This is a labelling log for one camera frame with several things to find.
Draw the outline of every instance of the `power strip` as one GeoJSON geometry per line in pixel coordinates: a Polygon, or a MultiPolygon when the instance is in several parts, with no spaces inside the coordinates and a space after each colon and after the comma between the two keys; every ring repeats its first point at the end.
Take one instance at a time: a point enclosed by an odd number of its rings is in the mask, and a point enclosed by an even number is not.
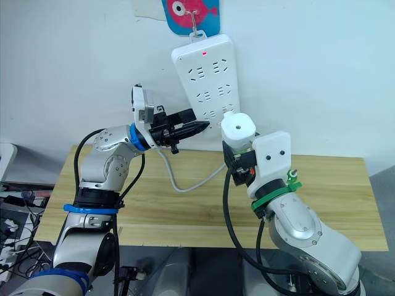
{"type": "Polygon", "coordinates": [[[203,136],[218,138],[223,114],[240,111],[231,39],[225,34],[200,38],[174,49],[172,60],[196,118],[210,121],[203,136]]]}

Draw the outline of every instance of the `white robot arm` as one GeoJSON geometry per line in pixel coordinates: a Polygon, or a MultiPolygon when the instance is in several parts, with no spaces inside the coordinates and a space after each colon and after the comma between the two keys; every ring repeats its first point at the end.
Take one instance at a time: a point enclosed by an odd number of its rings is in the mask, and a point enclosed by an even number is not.
{"type": "MultiPolygon", "coordinates": [[[[74,202],[64,205],[68,215],[57,241],[53,268],[35,274],[11,295],[84,296],[94,279],[107,274],[116,261],[117,235],[110,230],[115,232],[116,214],[123,207],[126,192],[119,192],[130,161],[142,155],[144,165],[144,152],[159,146],[169,146],[175,154],[180,140],[209,125],[196,121],[192,109],[166,115],[159,106],[154,114],[154,106],[139,85],[133,87],[132,104],[134,124],[97,131],[93,149],[83,161],[81,179],[77,179],[74,202]]],[[[77,173],[82,145],[75,157],[77,173]]]]}
{"type": "Polygon", "coordinates": [[[268,223],[275,245],[299,261],[324,295],[364,295],[359,293],[360,250],[295,193],[301,184],[296,170],[290,171],[290,135],[256,135],[255,124],[243,113],[227,112],[221,129],[225,163],[235,184],[248,186],[252,210],[268,223]]]}

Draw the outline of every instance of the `metal hook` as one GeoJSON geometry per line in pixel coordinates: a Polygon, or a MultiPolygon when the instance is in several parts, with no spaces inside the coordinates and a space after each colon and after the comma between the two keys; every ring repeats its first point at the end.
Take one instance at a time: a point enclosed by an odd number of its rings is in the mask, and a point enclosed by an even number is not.
{"type": "Polygon", "coordinates": [[[192,12],[187,10],[185,13],[191,15],[193,34],[194,34],[194,37],[198,37],[198,28],[196,27],[195,14],[199,14],[199,12],[197,10],[194,10],[192,12]]]}

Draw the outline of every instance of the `wooden table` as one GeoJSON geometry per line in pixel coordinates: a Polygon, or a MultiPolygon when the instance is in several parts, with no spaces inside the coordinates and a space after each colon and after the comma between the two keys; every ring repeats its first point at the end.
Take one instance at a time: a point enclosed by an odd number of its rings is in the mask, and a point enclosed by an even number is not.
{"type": "MultiPolygon", "coordinates": [[[[91,150],[85,147],[81,157],[91,150]]],[[[73,156],[62,169],[35,239],[55,242],[67,215],[63,204],[74,198],[73,156]]],[[[221,152],[180,151],[168,155],[179,187],[190,187],[223,163],[221,152]]],[[[133,159],[126,185],[135,177],[140,158],[133,159]]],[[[349,237],[361,250],[387,251],[387,243],[376,200],[361,158],[293,156],[303,187],[300,198],[313,208],[329,227],[349,237]]],[[[222,213],[225,169],[211,181],[189,193],[173,190],[160,155],[146,153],[146,168],[125,197],[126,207],[118,215],[121,245],[183,247],[233,247],[222,213]]],[[[251,210],[246,186],[230,188],[230,212],[244,247],[253,248],[259,221],[251,210]]],[[[275,248],[267,229],[262,246],[275,248]]]]}

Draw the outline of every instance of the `fish eye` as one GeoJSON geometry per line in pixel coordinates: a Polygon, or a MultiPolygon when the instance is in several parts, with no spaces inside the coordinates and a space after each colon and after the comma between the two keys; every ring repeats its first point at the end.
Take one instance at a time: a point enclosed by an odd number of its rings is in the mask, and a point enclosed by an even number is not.
{"type": "Polygon", "coordinates": [[[174,1],[172,5],[172,9],[174,13],[180,17],[185,14],[185,6],[180,1],[174,1]]]}

